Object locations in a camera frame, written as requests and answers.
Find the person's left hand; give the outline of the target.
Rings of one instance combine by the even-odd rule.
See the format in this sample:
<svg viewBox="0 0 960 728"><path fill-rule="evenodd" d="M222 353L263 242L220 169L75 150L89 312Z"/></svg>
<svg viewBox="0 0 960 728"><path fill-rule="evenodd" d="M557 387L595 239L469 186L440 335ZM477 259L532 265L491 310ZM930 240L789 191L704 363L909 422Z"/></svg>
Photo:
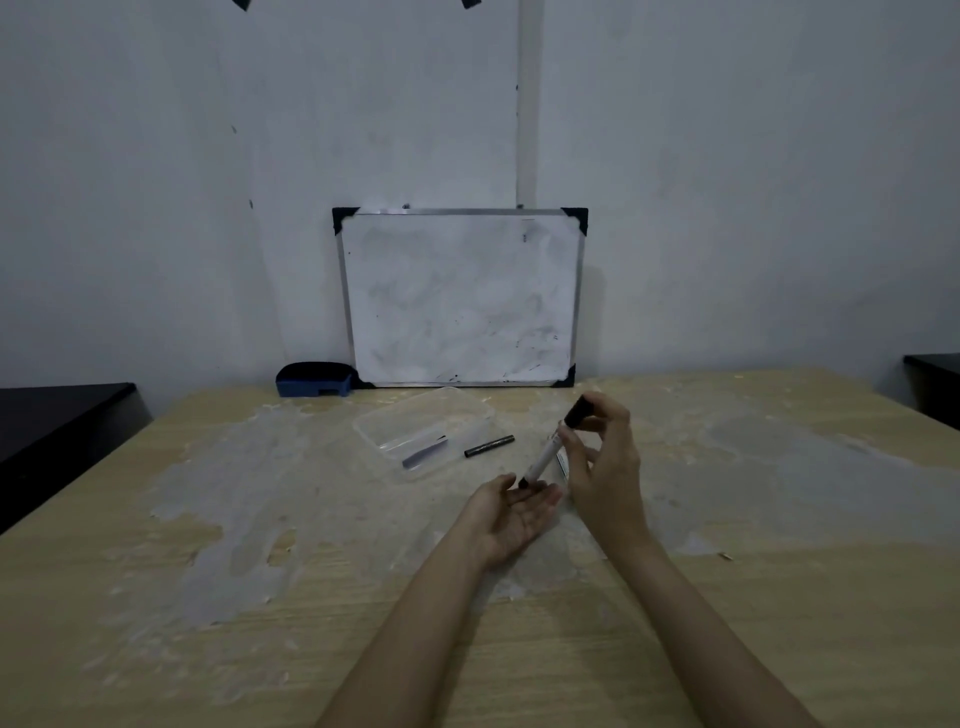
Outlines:
<svg viewBox="0 0 960 728"><path fill-rule="evenodd" d="M563 498L555 483L536 481L509 496L483 496L481 486L466 502L458 527L486 570L517 557L549 528Z"/></svg>

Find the person's right hand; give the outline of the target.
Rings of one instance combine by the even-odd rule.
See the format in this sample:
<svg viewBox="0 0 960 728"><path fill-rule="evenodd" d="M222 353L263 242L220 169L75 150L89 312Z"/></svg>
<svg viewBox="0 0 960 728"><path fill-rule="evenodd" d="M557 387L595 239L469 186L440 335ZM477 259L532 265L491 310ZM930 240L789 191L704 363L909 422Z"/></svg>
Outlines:
<svg viewBox="0 0 960 728"><path fill-rule="evenodd" d="M640 486L641 456L634 441L629 410L610 396L585 392L592 416L574 431L594 449L588 484L569 484L573 503L593 539L611 562L619 563L650 547Z"/></svg>

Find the white marker with black cap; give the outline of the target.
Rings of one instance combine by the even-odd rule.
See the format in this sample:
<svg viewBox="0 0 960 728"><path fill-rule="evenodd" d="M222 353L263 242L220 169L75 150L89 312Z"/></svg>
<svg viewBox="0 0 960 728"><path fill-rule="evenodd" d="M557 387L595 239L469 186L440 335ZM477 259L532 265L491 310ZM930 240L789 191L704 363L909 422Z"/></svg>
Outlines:
<svg viewBox="0 0 960 728"><path fill-rule="evenodd" d="M593 415L594 404L584 395L581 395L566 413L562 423L566 428L576 430L585 418ZM533 464L527 468L522 477L517 481L516 487L519 490L525 490L531 484L538 481L550 462L556 458L562 446L563 443L559 436L559 431L555 430L542 447Z"/></svg>

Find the person's right forearm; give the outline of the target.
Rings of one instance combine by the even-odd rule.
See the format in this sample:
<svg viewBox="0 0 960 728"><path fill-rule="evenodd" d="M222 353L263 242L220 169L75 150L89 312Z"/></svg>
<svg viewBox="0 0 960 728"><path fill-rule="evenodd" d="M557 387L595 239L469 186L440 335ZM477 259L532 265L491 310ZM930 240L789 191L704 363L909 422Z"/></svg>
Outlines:
<svg viewBox="0 0 960 728"><path fill-rule="evenodd" d="M646 613L705 728L823 728L645 527L598 542Z"/></svg>

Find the person's left forearm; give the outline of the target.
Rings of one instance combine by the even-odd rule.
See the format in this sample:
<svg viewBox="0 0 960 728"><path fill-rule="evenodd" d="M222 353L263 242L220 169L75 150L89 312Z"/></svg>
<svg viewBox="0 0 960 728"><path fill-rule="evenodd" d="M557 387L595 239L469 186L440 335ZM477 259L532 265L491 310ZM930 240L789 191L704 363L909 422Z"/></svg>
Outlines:
<svg viewBox="0 0 960 728"><path fill-rule="evenodd" d="M317 728L425 728L452 650L486 572L523 541L451 529L403 591Z"/></svg>

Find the dark pen in case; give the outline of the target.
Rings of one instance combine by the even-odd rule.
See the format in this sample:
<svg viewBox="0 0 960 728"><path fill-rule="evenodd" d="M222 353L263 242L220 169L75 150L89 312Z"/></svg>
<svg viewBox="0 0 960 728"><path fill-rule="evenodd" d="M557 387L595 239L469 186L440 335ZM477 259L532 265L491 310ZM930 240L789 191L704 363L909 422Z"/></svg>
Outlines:
<svg viewBox="0 0 960 728"><path fill-rule="evenodd" d="M426 447L404 458L401 461L401 467L404 471L412 472L422 467L431 457L441 452L448 444L449 438L446 435L442 435L438 437L435 442L428 444Z"/></svg>

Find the clear plastic case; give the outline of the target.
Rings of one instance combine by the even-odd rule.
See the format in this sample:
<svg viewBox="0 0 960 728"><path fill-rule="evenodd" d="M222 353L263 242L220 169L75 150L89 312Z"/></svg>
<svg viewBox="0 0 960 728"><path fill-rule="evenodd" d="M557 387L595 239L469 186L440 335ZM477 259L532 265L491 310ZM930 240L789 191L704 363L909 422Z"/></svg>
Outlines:
<svg viewBox="0 0 960 728"><path fill-rule="evenodd" d="M496 412L486 401L456 387L415 394L362 414L353 429L378 454L388 471L418 480L459 465L464 451L501 436ZM402 460L445 435L448 445L421 467L404 470Z"/></svg>

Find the white framed whiteboard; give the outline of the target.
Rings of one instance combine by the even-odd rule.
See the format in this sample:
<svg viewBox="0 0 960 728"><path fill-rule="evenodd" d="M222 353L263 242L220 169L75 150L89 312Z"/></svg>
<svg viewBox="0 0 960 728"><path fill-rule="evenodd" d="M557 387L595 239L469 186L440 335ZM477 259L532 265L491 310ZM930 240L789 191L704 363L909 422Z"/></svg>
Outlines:
<svg viewBox="0 0 960 728"><path fill-rule="evenodd" d="M573 386L588 208L331 213L361 382Z"/></svg>

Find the blue whiteboard eraser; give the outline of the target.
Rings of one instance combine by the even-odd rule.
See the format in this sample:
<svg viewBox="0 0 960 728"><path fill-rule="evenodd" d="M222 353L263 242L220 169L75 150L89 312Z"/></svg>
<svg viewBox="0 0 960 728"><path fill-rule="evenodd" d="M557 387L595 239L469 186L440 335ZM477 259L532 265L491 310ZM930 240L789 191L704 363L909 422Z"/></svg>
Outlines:
<svg viewBox="0 0 960 728"><path fill-rule="evenodd" d="M355 376L354 368L344 363L303 361L284 366L274 385L282 398L344 398L354 389Z"/></svg>

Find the black side table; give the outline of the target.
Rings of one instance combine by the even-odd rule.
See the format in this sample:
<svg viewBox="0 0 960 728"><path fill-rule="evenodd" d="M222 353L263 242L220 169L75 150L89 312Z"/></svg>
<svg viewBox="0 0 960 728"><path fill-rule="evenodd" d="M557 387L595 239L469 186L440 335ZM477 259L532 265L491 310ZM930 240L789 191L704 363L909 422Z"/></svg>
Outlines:
<svg viewBox="0 0 960 728"><path fill-rule="evenodd" d="M906 355L902 362L918 411L960 431L960 352Z"/></svg>
<svg viewBox="0 0 960 728"><path fill-rule="evenodd" d="M134 383L0 388L0 535L152 419Z"/></svg>

